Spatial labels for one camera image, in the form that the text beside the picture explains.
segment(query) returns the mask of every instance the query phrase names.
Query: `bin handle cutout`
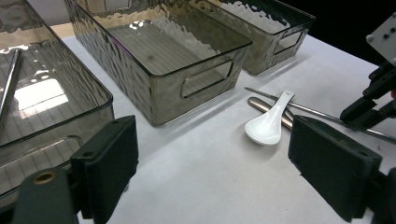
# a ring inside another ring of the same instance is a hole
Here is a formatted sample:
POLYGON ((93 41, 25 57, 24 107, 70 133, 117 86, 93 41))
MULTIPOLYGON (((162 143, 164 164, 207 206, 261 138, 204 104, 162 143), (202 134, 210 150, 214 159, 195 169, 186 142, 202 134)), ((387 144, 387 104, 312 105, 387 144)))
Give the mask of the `bin handle cutout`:
POLYGON ((283 36, 275 47, 274 55, 277 55, 287 49, 295 47, 302 35, 303 29, 300 29, 299 31, 294 32, 290 35, 283 36))
POLYGON ((183 81, 180 96, 183 99, 192 97, 230 77, 233 71, 233 59, 206 68, 183 81))

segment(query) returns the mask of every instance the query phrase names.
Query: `spoon handle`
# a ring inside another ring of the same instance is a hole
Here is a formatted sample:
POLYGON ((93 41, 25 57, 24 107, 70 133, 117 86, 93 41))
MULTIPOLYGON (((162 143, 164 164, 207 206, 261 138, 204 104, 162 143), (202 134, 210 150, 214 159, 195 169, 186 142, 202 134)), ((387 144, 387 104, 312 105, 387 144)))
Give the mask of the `spoon handle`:
POLYGON ((277 108, 277 111, 283 114, 283 111, 286 109, 286 106, 294 95, 295 94, 292 91, 283 91, 273 107, 277 108))
MULTIPOLYGON (((253 106, 254 108, 260 110, 262 113, 266 113, 272 108, 271 105, 267 104, 263 100, 254 96, 249 97, 247 103, 253 106)), ((285 114, 283 114, 282 116, 282 124, 285 125, 285 127, 287 127, 289 130, 291 130, 292 123, 293 123, 293 117, 287 117, 285 111, 285 114)))

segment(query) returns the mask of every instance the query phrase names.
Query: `white surface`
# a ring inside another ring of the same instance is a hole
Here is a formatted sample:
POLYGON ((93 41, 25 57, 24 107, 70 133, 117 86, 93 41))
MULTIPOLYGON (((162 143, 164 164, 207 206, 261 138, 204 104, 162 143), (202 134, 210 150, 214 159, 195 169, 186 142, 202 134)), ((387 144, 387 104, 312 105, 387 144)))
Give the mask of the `white surface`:
MULTIPOLYGON (((339 118, 361 97, 375 65, 308 36, 291 60, 258 77, 243 71, 233 90, 154 128, 74 37, 64 41, 113 93, 116 118, 137 119, 140 162, 109 223, 345 223, 288 159, 286 128, 270 147, 246 136, 246 122, 261 113, 248 105, 258 95, 244 87, 273 95, 291 90, 294 103, 339 118)), ((395 145, 326 122, 382 155, 382 172, 396 166, 395 145)), ((390 119, 373 129, 395 134, 395 127, 390 119)), ((372 215, 367 210, 352 223, 371 223, 372 215)))

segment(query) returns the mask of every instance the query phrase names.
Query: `ceramic spoon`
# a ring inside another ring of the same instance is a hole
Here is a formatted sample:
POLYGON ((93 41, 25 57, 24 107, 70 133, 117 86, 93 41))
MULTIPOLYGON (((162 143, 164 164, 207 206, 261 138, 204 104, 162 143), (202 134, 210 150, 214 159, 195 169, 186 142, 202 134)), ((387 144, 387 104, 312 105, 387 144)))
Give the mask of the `ceramic spoon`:
POLYGON ((283 91, 276 104, 267 113, 249 121, 245 125, 247 136, 261 145, 278 143, 281 136, 282 114, 293 96, 294 92, 283 91))

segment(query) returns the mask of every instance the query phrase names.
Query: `plastic storage bin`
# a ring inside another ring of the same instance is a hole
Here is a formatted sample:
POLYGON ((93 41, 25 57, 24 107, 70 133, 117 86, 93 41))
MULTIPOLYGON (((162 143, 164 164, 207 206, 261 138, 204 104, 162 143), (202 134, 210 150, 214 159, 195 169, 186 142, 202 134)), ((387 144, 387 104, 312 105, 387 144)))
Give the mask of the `plastic storage bin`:
POLYGON ((243 68, 258 75, 294 56, 315 17, 275 0, 190 0, 253 41, 243 68))
POLYGON ((232 89, 251 45, 184 1, 65 2, 78 40, 153 126, 232 89))
POLYGON ((0 97, 15 49, 16 84, 0 123, 0 199, 63 166, 114 119, 111 93, 24 0, 0 0, 0 97))

